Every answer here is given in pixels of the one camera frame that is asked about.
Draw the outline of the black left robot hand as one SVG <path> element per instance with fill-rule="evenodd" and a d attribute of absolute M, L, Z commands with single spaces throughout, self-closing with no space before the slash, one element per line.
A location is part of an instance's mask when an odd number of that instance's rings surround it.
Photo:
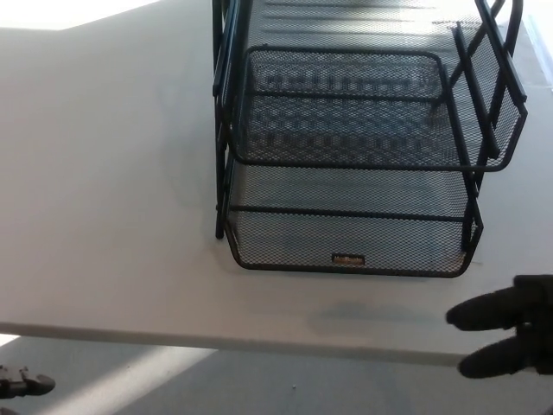
<path fill-rule="evenodd" d="M 32 374 L 27 367 L 14 369 L 1 366 L 1 399 L 25 396 L 42 396 L 54 390 L 54 379 Z"/>

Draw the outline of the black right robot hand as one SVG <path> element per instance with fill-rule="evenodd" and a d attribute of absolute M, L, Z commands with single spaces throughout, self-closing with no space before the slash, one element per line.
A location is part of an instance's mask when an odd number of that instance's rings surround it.
<path fill-rule="evenodd" d="M 457 365 L 468 379 L 487 379 L 533 369 L 552 374 L 552 276 L 517 275 L 512 286 L 468 299 L 446 313 L 460 331 L 512 329 L 514 335 L 487 345 Z"/>

